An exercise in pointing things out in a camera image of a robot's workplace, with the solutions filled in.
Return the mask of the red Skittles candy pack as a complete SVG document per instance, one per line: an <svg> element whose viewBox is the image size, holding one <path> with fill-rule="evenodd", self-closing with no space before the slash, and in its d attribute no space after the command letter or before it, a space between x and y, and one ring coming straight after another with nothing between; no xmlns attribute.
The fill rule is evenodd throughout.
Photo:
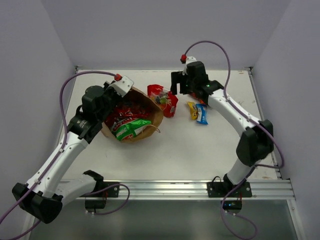
<svg viewBox="0 0 320 240"><path fill-rule="evenodd" d="M163 111L166 118L172 118L177 109L178 98L173 93L159 84L147 86L148 97Z"/></svg>

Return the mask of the yellow M&M candy pack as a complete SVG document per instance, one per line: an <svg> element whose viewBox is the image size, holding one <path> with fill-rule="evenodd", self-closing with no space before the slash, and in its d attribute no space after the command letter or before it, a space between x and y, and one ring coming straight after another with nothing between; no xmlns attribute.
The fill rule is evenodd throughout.
<svg viewBox="0 0 320 240"><path fill-rule="evenodd" d="M197 120L198 119L198 108L195 102L192 101L188 101L187 105L189 107L189 111L190 111L190 117L192 120Z"/></svg>

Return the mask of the brown paper bag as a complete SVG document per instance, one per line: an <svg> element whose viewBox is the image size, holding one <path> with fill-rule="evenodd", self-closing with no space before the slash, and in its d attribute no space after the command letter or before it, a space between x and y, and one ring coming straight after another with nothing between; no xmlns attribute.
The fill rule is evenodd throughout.
<svg viewBox="0 0 320 240"><path fill-rule="evenodd" d="M160 132L159 126L162 123L162 120L164 118L163 111L160 109L158 105L156 105L145 93L140 91L137 88L132 88L132 90L127 93L124 98L122 99L122 102L129 101L129 102L136 102L143 105L147 105L151 108L151 115L147 118L147 120L151 121L151 125L148 125L139 135L137 135L134 138L126 139L119 141L116 139L116 137L113 135L112 131L106 126L105 122L102 124L101 132L102 134L109 138L116 140L121 143L134 143L140 140L143 140L145 138L150 137L154 132Z"/></svg>

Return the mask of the blue white snack pack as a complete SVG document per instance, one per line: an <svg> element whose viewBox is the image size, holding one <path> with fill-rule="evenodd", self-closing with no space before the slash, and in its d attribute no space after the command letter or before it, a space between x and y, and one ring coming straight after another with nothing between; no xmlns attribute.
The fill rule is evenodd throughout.
<svg viewBox="0 0 320 240"><path fill-rule="evenodd" d="M197 103L196 108L197 108L197 113L198 113L196 122L201 125L208 125L207 106L205 104Z"/></svg>

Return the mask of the red Doritos chip bag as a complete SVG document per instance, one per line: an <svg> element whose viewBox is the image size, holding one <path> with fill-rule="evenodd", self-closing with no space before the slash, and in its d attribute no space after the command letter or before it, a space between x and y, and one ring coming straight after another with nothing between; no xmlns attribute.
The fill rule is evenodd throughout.
<svg viewBox="0 0 320 240"><path fill-rule="evenodd" d="M195 93L190 93L189 94L194 100L197 100L199 104L208 106L208 96L204 95L201 97L198 97Z"/></svg>

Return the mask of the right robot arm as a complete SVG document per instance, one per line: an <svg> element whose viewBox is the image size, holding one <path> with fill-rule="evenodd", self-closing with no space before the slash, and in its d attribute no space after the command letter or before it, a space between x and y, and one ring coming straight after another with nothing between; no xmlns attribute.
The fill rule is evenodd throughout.
<svg viewBox="0 0 320 240"><path fill-rule="evenodd" d="M227 94L222 84L209 79L201 61L190 62L185 65L184 70L174 71L170 75L170 90L173 95L194 94L197 99L218 111L238 133L237 160L224 175L222 185L227 196L235 196L241 190L240 182L274 150L271 139L273 124L246 112Z"/></svg>

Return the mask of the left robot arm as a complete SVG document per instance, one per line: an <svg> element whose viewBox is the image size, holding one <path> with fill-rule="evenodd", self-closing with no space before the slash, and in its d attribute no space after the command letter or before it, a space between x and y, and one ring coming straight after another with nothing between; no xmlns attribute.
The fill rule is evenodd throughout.
<svg viewBox="0 0 320 240"><path fill-rule="evenodd" d="M60 181L78 155L100 132L103 122L131 90L123 81L95 85L85 90L82 104L70 120L62 142L43 166L25 184L16 183L13 196L21 209L45 224L57 218L62 208L81 196L103 193L104 178L87 170L80 179L62 186Z"/></svg>

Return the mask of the green chip bag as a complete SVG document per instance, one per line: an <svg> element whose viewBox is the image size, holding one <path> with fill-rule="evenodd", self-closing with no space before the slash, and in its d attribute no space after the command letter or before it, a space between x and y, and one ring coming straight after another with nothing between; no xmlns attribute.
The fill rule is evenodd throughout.
<svg viewBox="0 0 320 240"><path fill-rule="evenodd" d="M128 117L115 123L111 132L117 140L123 141L135 138L151 124L152 122L150 120Z"/></svg>

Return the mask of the red KitKat candy pack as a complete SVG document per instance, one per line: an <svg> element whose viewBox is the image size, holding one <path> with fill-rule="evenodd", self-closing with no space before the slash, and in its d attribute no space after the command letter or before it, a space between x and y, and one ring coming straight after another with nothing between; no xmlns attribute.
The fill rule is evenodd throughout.
<svg viewBox="0 0 320 240"><path fill-rule="evenodd" d="M112 132L117 132L122 126L138 129L151 124L151 121L147 120L151 113L152 109L145 104L124 101L115 108L104 123Z"/></svg>

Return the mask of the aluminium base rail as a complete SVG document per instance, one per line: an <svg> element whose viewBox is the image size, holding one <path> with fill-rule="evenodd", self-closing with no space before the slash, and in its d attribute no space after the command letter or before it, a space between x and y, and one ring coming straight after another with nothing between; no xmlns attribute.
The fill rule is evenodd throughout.
<svg viewBox="0 0 320 240"><path fill-rule="evenodd" d="M130 189L131 200L216 200L208 180L123 180ZM249 180L234 199L242 200L294 200L295 194L290 180Z"/></svg>

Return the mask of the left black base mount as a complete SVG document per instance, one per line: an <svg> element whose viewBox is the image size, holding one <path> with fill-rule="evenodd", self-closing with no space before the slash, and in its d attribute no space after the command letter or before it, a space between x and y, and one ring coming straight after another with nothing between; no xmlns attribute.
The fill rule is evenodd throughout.
<svg viewBox="0 0 320 240"><path fill-rule="evenodd" d="M93 192L86 193L84 207L88 212L97 212L103 210L107 205L108 198L117 198L119 196L119 182L99 181L94 187Z"/></svg>

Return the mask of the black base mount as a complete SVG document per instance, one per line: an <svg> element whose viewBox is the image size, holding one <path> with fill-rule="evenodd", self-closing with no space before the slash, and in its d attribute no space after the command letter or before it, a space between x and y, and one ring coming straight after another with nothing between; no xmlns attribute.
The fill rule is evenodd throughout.
<svg viewBox="0 0 320 240"><path fill-rule="evenodd" d="M84 207L88 212L97 212L103 210L107 205L108 198L117 198L119 196L119 182L99 181L94 187L93 192L86 193Z"/></svg>
<svg viewBox="0 0 320 240"><path fill-rule="evenodd" d="M233 185L224 176L221 179L215 176L213 180L206 183L207 195L209 198L219 198L222 209L227 213L238 214L243 207L243 199L253 196L250 183L244 179Z"/></svg>

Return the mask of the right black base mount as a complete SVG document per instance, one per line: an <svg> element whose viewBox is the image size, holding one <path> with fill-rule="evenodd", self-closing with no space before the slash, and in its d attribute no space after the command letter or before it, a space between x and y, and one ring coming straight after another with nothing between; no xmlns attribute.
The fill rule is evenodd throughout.
<svg viewBox="0 0 320 240"><path fill-rule="evenodd" d="M224 176L221 179L215 176L213 180L206 183L207 195L209 198L219 198L222 209L227 213L238 214L243 207L243 199L253 196L250 183L244 179L233 185Z"/></svg>

